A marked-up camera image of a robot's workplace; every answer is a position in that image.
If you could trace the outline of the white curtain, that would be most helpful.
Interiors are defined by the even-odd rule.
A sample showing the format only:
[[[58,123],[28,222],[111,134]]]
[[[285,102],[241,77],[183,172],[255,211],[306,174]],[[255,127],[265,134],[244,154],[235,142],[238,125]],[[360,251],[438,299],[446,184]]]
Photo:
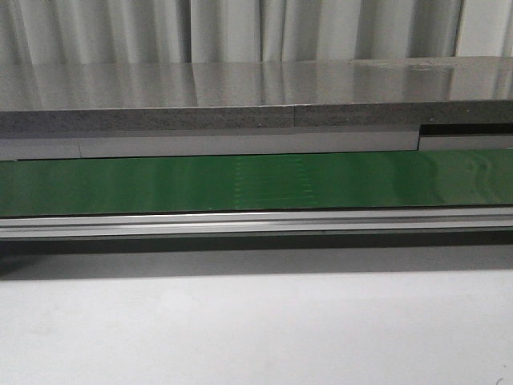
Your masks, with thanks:
[[[208,63],[503,56],[509,1],[4,1],[1,60]]]

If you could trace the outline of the aluminium conveyor side rail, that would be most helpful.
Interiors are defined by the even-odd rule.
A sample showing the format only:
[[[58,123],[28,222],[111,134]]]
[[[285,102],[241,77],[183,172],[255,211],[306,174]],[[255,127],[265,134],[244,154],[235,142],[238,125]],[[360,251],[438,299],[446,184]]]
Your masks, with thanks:
[[[505,229],[511,226],[510,207],[173,213],[7,218],[1,221],[1,238],[28,240],[210,233]]]

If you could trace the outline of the green conveyor belt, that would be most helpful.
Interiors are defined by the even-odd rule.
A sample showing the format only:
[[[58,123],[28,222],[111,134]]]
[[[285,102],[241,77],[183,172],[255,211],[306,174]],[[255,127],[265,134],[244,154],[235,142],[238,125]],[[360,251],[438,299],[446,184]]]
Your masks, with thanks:
[[[3,217],[510,205],[509,149],[17,160]]]

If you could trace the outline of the grey stone counter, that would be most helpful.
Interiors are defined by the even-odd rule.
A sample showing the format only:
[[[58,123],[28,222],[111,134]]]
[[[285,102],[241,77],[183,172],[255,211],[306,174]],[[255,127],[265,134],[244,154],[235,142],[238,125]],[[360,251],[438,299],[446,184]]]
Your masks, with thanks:
[[[512,146],[512,61],[1,69],[3,160]]]

